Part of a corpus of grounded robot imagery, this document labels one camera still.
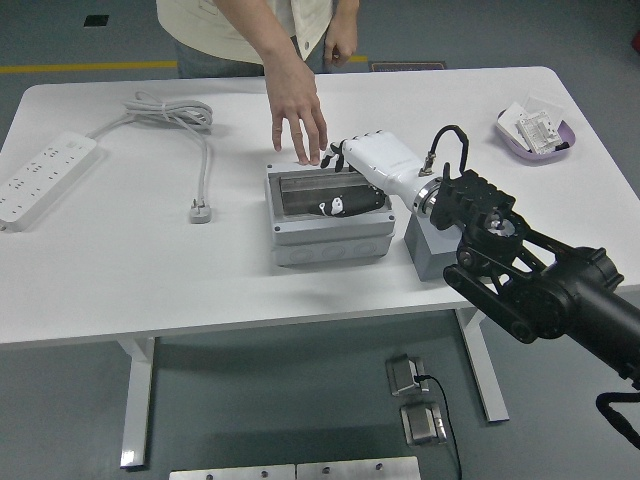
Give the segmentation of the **person's left hand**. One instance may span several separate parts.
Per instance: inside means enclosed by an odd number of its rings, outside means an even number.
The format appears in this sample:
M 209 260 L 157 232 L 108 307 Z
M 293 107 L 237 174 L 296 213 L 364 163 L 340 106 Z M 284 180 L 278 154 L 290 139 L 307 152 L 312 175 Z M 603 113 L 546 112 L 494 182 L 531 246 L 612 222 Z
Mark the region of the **person's left hand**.
M 341 67 L 356 52 L 358 45 L 357 20 L 335 15 L 325 38 L 324 61 L 327 66 Z

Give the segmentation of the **person's right hand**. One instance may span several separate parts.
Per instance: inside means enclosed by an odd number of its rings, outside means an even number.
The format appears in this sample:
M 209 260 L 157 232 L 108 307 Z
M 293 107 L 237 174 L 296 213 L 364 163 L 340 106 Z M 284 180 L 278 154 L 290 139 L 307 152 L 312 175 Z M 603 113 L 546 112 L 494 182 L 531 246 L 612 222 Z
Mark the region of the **person's right hand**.
M 328 138 L 315 75 L 296 53 L 266 56 L 264 74 L 274 149 L 282 149 L 284 122 L 287 122 L 298 163 L 318 165 Z

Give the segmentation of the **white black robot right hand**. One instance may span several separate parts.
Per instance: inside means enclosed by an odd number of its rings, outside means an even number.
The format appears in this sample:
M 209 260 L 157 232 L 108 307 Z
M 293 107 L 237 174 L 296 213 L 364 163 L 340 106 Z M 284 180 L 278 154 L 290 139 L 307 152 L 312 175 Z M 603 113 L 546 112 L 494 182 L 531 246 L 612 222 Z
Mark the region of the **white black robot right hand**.
M 320 166 L 332 161 L 337 172 L 348 165 L 385 194 L 398 196 L 415 215 L 431 213 L 439 188 L 433 154 L 420 159 L 395 135 L 379 131 L 332 143 Z

